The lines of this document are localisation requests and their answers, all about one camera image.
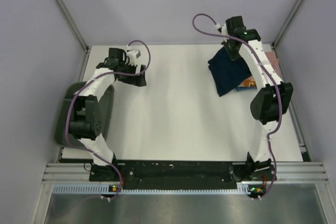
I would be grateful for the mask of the navy blue t-shirt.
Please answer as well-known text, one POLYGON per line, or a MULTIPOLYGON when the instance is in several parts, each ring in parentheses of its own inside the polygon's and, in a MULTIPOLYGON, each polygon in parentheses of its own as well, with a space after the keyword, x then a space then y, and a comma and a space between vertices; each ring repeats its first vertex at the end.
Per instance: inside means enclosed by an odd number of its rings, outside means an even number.
POLYGON ((208 68, 220 97, 236 89, 243 81, 252 76, 244 59, 231 60, 224 47, 208 61, 208 68))

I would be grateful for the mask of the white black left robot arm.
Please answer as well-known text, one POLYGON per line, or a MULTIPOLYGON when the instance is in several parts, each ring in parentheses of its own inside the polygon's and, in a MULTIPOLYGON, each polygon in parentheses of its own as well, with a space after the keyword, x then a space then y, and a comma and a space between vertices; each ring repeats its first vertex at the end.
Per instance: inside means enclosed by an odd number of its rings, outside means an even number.
POLYGON ((146 65, 139 65, 141 52, 109 48, 108 56, 99 63, 92 77, 78 90, 70 103, 66 117, 65 137, 73 136, 81 143, 81 149, 93 159, 92 173, 102 174, 107 180, 121 179, 114 152, 107 147, 103 136, 103 109, 99 102, 116 81, 137 87, 145 87, 146 65))

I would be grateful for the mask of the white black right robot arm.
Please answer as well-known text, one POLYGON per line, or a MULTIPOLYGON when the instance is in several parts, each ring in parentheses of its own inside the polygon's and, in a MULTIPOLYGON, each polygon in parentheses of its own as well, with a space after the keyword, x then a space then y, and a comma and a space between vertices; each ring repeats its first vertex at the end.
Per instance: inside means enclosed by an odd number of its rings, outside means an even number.
POLYGON ((293 86, 276 73, 264 52, 259 33, 247 29, 241 16, 227 19, 221 33, 230 60, 244 60, 257 87, 257 94, 250 103, 251 115, 256 120, 252 146, 244 167, 234 167, 231 175, 237 182, 257 180, 275 173, 270 140, 279 130, 282 116, 288 110, 293 86))

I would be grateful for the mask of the dark green plastic bin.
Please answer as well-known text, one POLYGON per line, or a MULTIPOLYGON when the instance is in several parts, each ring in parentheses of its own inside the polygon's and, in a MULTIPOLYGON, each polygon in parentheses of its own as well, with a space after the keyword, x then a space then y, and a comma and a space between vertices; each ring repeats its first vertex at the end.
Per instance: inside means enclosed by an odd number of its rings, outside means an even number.
MULTIPOLYGON (((60 109, 59 117, 56 124, 54 139, 56 144, 61 147, 70 147, 65 139, 65 125, 69 106, 74 94, 80 90, 86 83, 75 82, 71 84, 65 92, 65 96, 60 109)), ((114 87, 110 85, 99 101, 99 108, 102 116, 102 135, 107 139, 113 110, 114 87)))

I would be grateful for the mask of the right aluminium frame post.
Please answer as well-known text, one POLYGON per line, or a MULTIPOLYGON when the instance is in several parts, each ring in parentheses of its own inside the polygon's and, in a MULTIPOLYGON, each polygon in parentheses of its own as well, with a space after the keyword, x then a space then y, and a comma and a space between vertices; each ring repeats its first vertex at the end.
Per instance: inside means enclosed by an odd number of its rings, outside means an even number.
POLYGON ((305 0, 296 0, 292 9, 290 10, 287 18, 285 19, 283 25, 281 26, 275 40, 271 43, 273 49, 276 49, 281 41, 283 40, 285 34, 287 33, 287 30, 289 29, 289 27, 291 26, 292 22, 294 21, 294 19, 296 18, 296 16, 298 15, 302 5, 304 4, 305 0))

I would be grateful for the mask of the aluminium frame post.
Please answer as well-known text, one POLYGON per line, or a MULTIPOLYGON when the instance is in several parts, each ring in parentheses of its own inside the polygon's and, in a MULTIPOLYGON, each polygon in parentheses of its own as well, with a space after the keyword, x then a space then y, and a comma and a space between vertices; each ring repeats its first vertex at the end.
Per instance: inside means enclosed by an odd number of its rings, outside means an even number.
POLYGON ((305 0, 296 0, 292 9, 290 10, 287 18, 285 19, 283 25, 281 26, 275 40, 271 43, 273 49, 276 49, 281 41, 283 40, 285 34, 287 33, 287 30, 289 29, 289 27, 291 26, 292 22, 294 21, 294 19, 296 18, 296 16, 298 15, 302 5, 304 4, 305 0))
POLYGON ((83 52, 87 53, 89 50, 89 46, 85 42, 83 36, 81 35, 73 17, 70 14, 65 2, 63 0, 54 0, 56 6, 58 7, 62 17, 64 18, 67 26, 69 27, 71 33, 73 34, 74 38, 76 39, 77 43, 83 50, 83 52))

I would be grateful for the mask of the left aluminium frame post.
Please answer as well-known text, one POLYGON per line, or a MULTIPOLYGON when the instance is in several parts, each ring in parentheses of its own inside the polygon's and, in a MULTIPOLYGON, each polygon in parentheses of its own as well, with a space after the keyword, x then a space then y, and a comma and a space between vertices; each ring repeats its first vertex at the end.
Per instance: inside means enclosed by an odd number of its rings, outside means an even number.
POLYGON ((71 33, 73 34, 74 38, 76 39, 77 43, 83 50, 83 52, 87 53, 89 50, 89 46, 85 42, 83 36, 81 35, 73 17, 70 14, 65 2, 63 0, 54 0, 56 6, 58 7, 62 17, 64 18, 67 26, 69 27, 71 33))

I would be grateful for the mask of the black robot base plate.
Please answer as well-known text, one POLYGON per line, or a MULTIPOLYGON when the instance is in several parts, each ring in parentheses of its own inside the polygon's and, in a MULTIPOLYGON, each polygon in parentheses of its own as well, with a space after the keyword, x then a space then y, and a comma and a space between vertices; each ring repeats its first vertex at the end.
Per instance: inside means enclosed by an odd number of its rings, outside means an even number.
POLYGON ((93 164, 91 182, 121 182, 123 189, 235 189, 238 182, 271 181, 275 167, 265 162, 114 160, 93 164))

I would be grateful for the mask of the aluminium front frame rail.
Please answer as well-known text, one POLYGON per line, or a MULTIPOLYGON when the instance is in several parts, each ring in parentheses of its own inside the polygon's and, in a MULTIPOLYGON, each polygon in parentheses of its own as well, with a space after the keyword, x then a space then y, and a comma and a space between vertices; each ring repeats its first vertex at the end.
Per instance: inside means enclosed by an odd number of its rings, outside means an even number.
MULTIPOLYGON (((316 184, 329 181, 322 162, 278 162, 276 183, 316 184)), ((44 183, 89 183, 89 172, 80 163, 47 164, 44 183)))

